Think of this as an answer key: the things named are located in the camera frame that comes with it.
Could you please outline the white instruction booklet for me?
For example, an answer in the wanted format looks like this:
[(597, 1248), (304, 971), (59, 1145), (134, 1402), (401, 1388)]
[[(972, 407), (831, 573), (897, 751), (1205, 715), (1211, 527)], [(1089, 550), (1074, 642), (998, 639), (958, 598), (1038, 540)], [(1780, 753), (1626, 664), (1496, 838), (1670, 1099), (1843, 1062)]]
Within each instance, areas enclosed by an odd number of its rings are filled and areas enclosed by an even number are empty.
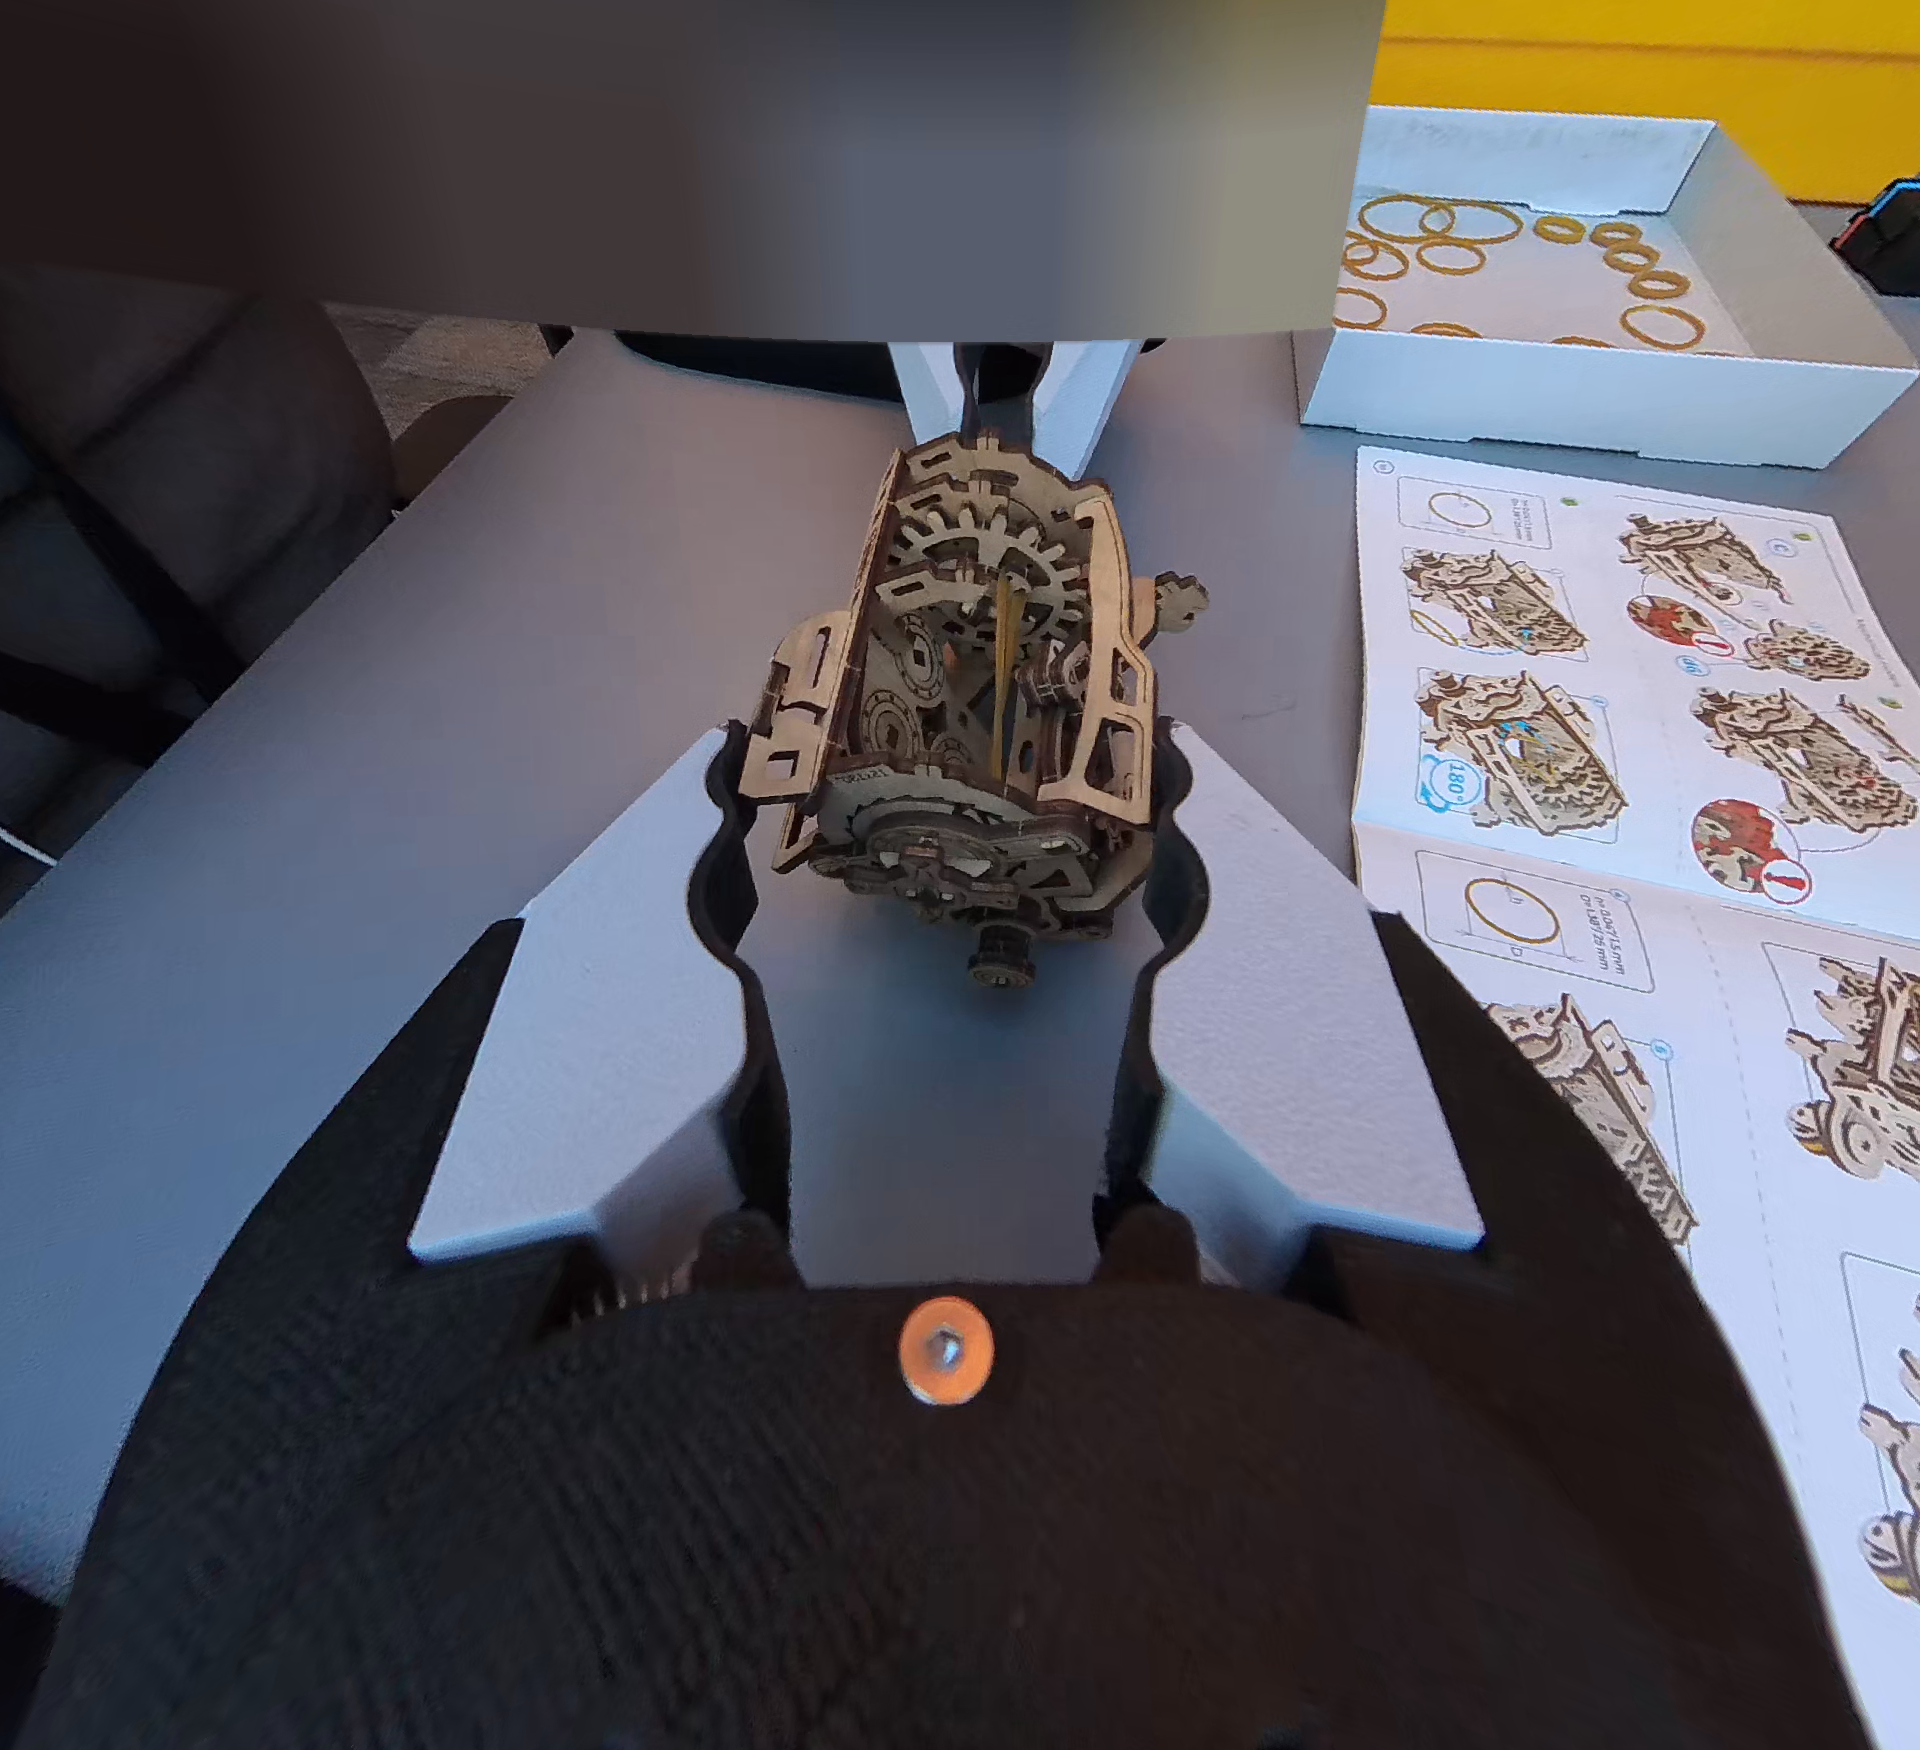
[(1689, 1263), (1916, 1746), (1916, 684), (1836, 524), (1368, 445), (1361, 887)]

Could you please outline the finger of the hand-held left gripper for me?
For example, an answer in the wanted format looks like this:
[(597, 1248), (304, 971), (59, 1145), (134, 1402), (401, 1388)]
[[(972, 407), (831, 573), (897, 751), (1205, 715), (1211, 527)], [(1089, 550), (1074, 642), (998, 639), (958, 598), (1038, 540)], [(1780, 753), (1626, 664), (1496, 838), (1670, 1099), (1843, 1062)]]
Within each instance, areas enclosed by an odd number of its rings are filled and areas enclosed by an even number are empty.
[(914, 442), (972, 437), (972, 383), (955, 342), (890, 342)]
[(1139, 340), (1057, 340), (1032, 387), (1030, 452), (1070, 483), (1090, 462)]

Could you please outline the white cardboard box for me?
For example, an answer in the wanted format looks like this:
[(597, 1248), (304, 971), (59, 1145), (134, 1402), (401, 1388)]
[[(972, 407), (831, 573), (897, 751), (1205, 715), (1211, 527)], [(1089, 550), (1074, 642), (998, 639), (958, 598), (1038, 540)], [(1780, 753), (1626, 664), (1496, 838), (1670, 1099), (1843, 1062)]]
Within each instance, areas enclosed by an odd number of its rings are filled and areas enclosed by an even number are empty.
[(1708, 120), (1371, 106), (1354, 204), (1418, 194), (1676, 232), (1749, 354), (1303, 331), (1303, 419), (1439, 442), (1821, 470), (1916, 378), (1896, 329)]

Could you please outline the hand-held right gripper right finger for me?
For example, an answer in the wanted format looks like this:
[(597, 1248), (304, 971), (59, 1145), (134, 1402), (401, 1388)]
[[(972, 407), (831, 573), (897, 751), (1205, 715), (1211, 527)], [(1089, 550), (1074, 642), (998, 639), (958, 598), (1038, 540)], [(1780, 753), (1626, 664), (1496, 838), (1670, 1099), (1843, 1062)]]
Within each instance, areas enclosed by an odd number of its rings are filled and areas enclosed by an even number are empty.
[(1113, 1192), (1182, 1212), (1231, 1281), (1279, 1288), (1308, 1232), (1473, 1250), (1482, 1220), (1358, 887), (1187, 726), (1154, 746)]

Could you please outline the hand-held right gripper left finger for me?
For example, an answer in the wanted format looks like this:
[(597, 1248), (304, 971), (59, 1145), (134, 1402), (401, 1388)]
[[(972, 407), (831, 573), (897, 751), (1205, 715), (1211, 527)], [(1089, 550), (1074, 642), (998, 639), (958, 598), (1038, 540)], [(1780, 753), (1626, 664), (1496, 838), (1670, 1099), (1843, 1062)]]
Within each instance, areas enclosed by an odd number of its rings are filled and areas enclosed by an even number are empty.
[(728, 1209), (788, 1226), (788, 1120), (737, 948), (756, 891), (746, 729), (704, 734), (523, 911), (410, 1248), (588, 1238), (665, 1278)]

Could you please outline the wooden mechanical model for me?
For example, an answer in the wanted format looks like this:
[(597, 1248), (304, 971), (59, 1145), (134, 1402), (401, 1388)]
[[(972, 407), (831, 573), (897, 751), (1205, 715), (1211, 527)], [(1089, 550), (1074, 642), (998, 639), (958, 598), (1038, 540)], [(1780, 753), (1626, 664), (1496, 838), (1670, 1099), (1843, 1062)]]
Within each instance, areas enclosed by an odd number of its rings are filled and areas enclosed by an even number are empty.
[(1208, 605), (1132, 573), (1112, 491), (995, 432), (896, 454), (851, 602), (774, 656), (738, 787), (810, 867), (978, 933), (984, 986), (1102, 939), (1152, 855), (1158, 633)]

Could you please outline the pile of rubber bands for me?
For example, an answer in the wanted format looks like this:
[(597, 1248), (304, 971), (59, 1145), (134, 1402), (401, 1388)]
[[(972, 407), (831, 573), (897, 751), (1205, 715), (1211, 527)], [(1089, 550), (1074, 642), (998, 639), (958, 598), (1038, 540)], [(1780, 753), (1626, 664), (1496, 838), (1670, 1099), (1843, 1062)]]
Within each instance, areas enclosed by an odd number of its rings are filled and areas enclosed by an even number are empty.
[(1649, 352), (1749, 354), (1676, 232), (1523, 204), (1363, 195), (1334, 327)]

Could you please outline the black case blue red trim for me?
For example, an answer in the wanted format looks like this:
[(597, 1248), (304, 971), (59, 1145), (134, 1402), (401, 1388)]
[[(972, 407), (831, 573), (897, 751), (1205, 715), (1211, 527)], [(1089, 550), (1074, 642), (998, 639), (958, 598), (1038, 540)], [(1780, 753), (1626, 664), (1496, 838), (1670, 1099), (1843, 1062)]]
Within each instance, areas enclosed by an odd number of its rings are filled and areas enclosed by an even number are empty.
[(1920, 177), (1886, 185), (1832, 238), (1830, 248), (1875, 293), (1920, 293)]

